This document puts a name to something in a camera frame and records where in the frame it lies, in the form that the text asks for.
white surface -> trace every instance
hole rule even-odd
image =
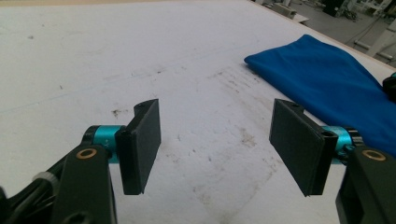
[[[123,196],[110,166],[120,223],[337,223],[343,167],[323,196],[304,198],[268,141],[285,97],[243,62],[303,34],[337,45],[246,1],[2,7],[0,183],[15,194],[89,126],[126,124],[159,98],[146,194]],[[378,80],[392,73],[352,54]]]

blue towel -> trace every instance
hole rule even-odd
[[[365,145],[396,157],[396,104],[351,55],[310,35],[246,57],[248,66],[331,126],[353,127]]]

blue cloth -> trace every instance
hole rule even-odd
[[[396,104],[351,55],[310,35],[246,57],[249,68],[332,126],[358,130],[365,145],[396,157]]]

blue fabric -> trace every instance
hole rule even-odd
[[[332,126],[353,127],[364,143],[396,157],[396,104],[351,55],[310,35],[246,57],[248,66]]]

white table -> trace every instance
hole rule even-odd
[[[243,60],[310,34],[349,51],[378,80],[390,67],[244,0],[2,4],[0,185],[8,196],[89,126],[126,124],[135,104],[159,98],[163,142],[146,193],[124,196],[110,165],[119,223],[338,222],[344,168],[332,166],[323,196],[303,196],[268,140],[273,101],[286,97]]]

